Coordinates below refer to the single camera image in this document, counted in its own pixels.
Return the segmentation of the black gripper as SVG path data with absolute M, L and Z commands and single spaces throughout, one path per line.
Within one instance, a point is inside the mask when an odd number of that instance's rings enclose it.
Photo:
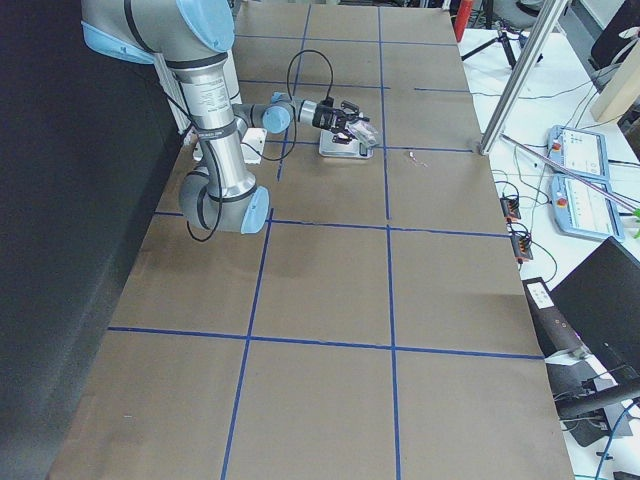
M 358 122 L 368 123 L 370 118 L 365 116 L 359 110 L 348 112 L 334 108 L 326 103 L 318 103 L 315 107 L 311 125 L 321 130 L 332 133 L 332 142 L 340 145 L 348 145 L 359 139 L 350 131 L 346 125 L 356 124 Z

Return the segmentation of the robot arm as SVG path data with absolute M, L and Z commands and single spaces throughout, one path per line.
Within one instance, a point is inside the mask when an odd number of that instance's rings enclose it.
M 179 205 L 201 229 L 254 234 L 269 213 L 269 192 L 247 170 L 241 141 L 249 128 L 280 133 L 299 123 L 329 131 L 333 142 L 379 144 L 370 121 L 350 102 L 334 107 L 276 93 L 269 104 L 235 104 L 224 65 L 235 40 L 226 1 L 85 1 L 87 46 L 119 60 L 151 64 L 160 54 L 176 78 L 203 151 L 181 186 Z

